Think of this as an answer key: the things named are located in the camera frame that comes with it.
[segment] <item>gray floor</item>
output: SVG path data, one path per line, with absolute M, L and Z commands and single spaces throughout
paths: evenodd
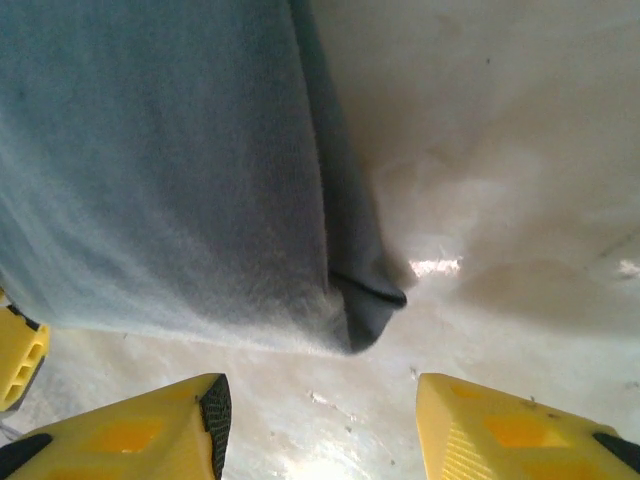
M 316 0 L 409 307 L 336 359 L 56 331 L 26 431 L 229 375 L 226 480 L 425 478 L 416 374 L 640 441 L 640 5 Z

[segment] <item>textured rubber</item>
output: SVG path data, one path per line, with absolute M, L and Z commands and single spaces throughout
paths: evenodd
M 600 445 L 618 457 L 621 462 L 633 468 L 636 473 L 640 473 L 640 445 L 604 432 L 594 433 L 593 438 L 598 440 Z
M 200 407 L 205 430 L 211 435 L 213 444 L 211 454 L 213 473 L 216 478 L 222 478 L 231 430 L 231 392 L 225 375 L 220 375 L 202 397 Z
M 0 480 L 9 478 L 25 463 L 49 445 L 53 437 L 39 433 L 0 448 Z

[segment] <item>fuzzy texture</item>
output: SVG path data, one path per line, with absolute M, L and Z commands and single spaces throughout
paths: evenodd
M 0 31 L 0 282 L 26 315 L 375 341 L 404 297 L 306 2 L 9 1 Z

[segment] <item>gray cloth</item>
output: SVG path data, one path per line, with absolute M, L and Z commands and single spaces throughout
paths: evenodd
M 0 32 L 0 285 L 33 320 L 350 353 L 404 304 L 305 0 L 9 0 Z

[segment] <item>yellow plastic block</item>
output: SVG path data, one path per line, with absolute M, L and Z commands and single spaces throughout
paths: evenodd
M 0 307 L 0 412 L 17 408 L 48 352 L 48 327 Z
M 230 425 L 226 377 L 202 375 L 30 432 L 8 479 L 220 480 Z
M 593 438 L 611 427 L 446 375 L 420 376 L 429 480 L 637 480 Z

